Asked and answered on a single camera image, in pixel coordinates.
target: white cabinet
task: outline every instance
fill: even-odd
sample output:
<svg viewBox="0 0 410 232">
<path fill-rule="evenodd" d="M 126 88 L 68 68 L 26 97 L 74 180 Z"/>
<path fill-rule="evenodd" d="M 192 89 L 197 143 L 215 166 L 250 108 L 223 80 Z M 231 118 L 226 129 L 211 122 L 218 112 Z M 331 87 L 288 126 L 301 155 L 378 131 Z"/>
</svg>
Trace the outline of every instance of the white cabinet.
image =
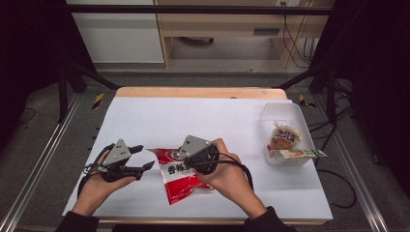
<svg viewBox="0 0 410 232">
<path fill-rule="evenodd" d="M 68 4 L 153 5 L 149 0 L 67 0 Z M 163 63 L 155 14 L 73 14 L 94 63 Z"/>
</svg>

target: black pole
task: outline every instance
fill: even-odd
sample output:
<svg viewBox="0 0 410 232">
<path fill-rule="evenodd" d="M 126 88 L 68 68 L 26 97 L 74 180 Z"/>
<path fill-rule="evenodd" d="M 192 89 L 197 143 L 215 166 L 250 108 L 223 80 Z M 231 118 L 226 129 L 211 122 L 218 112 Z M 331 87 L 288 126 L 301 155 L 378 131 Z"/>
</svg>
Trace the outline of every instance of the black pole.
<svg viewBox="0 0 410 232">
<path fill-rule="evenodd" d="M 350 11 L 334 8 L 191 6 L 191 5 L 76 5 L 41 6 L 44 11 L 105 14 L 207 14 L 207 15 L 346 15 Z"/>
<path fill-rule="evenodd" d="M 117 84 L 112 83 L 111 81 L 108 81 L 107 79 L 103 78 L 102 76 L 100 76 L 99 74 L 97 74 L 96 72 L 92 72 L 88 69 L 86 69 L 85 67 L 79 65 L 78 63 L 72 61 L 70 63 L 71 67 L 78 71 L 79 73 L 83 73 L 85 75 L 88 75 L 89 77 L 93 78 L 94 80 L 97 80 L 99 83 L 103 84 L 104 86 L 108 87 L 109 89 L 112 90 L 117 90 L 123 86 L 119 86 Z"/>
<path fill-rule="evenodd" d="M 65 77 L 64 65 L 62 65 L 58 71 L 58 94 L 60 100 L 60 117 L 58 123 L 61 123 L 66 117 L 69 108 L 67 99 L 67 79 Z"/>
<path fill-rule="evenodd" d="M 309 68 L 308 70 L 306 70 L 305 72 L 302 72 L 300 74 L 298 74 L 297 76 L 293 77 L 292 79 L 284 82 L 283 84 L 279 85 L 279 86 L 275 86 L 272 87 L 273 89 L 282 89 L 282 90 L 286 90 L 290 87 L 292 87 L 293 85 L 299 83 L 300 81 L 310 77 L 310 76 L 316 76 L 317 73 L 319 71 L 321 71 L 321 69 L 323 68 L 323 63 L 320 63 L 312 68 Z"/>
<path fill-rule="evenodd" d="M 329 68 L 328 73 L 328 93 L 326 99 L 326 113 L 328 114 L 330 122 L 336 127 L 337 116 L 335 106 L 335 92 L 336 92 L 336 75 L 332 68 Z"/>
</svg>

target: hand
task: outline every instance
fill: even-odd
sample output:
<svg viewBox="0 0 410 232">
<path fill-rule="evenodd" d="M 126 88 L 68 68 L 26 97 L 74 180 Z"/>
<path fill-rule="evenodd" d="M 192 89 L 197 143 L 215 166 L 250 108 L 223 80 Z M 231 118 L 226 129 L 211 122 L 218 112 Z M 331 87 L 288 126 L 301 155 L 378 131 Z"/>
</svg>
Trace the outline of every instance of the hand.
<svg viewBox="0 0 410 232">
<path fill-rule="evenodd" d="M 241 162 L 236 154 L 229 153 L 221 138 L 213 141 L 221 154 L 226 154 L 238 162 Z M 220 155 L 220 160 L 232 160 L 227 156 Z M 219 163 L 217 169 L 209 174 L 197 173 L 199 181 L 212 186 L 220 194 L 233 201 L 248 215 L 250 219 L 257 218 L 267 210 L 262 201 L 256 196 L 249 185 L 247 176 L 241 167 Z"/>
<path fill-rule="evenodd" d="M 102 155 L 98 164 L 103 162 L 107 154 L 108 151 Z M 85 183 L 72 211 L 76 214 L 89 217 L 96 212 L 112 192 L 127 186 L 133 181 L 135 181 L 135 177 L 125 177 L 109 183 L 103 179 L 98 171 L 95 171 L 90 174 L 90 178 Z"/>
</svg>

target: black sleeve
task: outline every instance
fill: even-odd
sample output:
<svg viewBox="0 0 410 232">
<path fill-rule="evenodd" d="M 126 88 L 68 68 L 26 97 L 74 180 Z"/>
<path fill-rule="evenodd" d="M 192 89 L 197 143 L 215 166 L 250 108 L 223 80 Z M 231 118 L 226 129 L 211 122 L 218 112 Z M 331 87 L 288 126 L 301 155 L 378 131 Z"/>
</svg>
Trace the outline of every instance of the black sleeve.
<svg viewBox="0 0 410 232">
<path fill-rule="evenodd" d="M 268 207 L 268 211 L 255 218 L 245 220 L 247 232 L 295 232 L 296 229 L 283 224 L 273 207 Z"/>
<path fill-rule="evenodd" d="M 56 232 L 95 232 L 99 221 L 96 217 L 85 217 L 68 211 L 57 227 Z"/>
</svg>

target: left hand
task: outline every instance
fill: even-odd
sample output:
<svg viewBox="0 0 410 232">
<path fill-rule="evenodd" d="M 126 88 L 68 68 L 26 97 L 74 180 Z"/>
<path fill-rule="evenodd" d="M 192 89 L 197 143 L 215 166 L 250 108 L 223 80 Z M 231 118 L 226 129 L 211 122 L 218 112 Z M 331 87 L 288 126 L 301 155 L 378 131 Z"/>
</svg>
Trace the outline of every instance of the left hand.
<svg viewBox="0 0 410 232">
<path fill-rule="evenodd" d="M 103 162 L 107 154 L 108 151 L 102 155 L 98 164 Z M 109 183 L 103 179 L 99 172 L 93 172 L 85 183 L 72 211 L 76 214 L 89 217 L 96 212 L 112 192 L 127 186 L 133 181 L 135 181 L 135 177 L 125 177 Z"/>
</svg>

